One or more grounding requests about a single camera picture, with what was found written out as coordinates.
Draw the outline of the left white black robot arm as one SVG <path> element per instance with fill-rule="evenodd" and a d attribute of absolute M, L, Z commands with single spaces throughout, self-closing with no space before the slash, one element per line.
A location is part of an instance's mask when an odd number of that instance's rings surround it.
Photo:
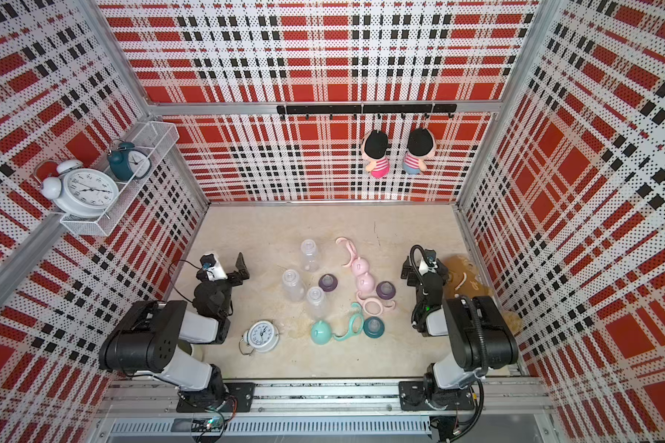
<path fill-rule="evenodd" d="M 226 383 L 220 367 L 179 346 L 224 343 L 234 314 L 232 290 L 249 278 L 242 254 L 236 258 L 234 271 L 225 271 L 214 253 L 202 256 L 194 297 L 190 301 L 134 303 L 103 342 L 100 369 L 174 386 L 179 413 L 249 412 L 253 383 Z"/>

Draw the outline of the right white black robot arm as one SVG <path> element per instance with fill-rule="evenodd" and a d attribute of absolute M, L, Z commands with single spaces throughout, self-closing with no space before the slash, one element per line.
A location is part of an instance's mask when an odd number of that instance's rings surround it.
<path fill-rule="evenodd" d="M 446 337 L 451 351 L 431 363 L 421 381 L 399 384 L 401 409 L 473 411 L 480 408 L 480 384 L 491 370 L 517 362 L 515 335 L 478 276 L 462 255 L 436 258 L 433 265 L 406 260 L 401 277 L 416 291 L 412 328 L 425 337 Z"/>

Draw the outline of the mint green bottle handle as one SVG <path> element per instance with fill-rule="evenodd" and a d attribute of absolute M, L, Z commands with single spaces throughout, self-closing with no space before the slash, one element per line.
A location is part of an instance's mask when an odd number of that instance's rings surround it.
<path fill-rule="evenodd" d="M 363 332 L 365 316 L 363 308 L 360 303 L 354 302 L 351 304 L 352 315 L 347 324 L 347 331 L 343 335 L 334 334 L 332 338 L 335 341 L 345 341 L 352 337 L 360 335 Z"/>

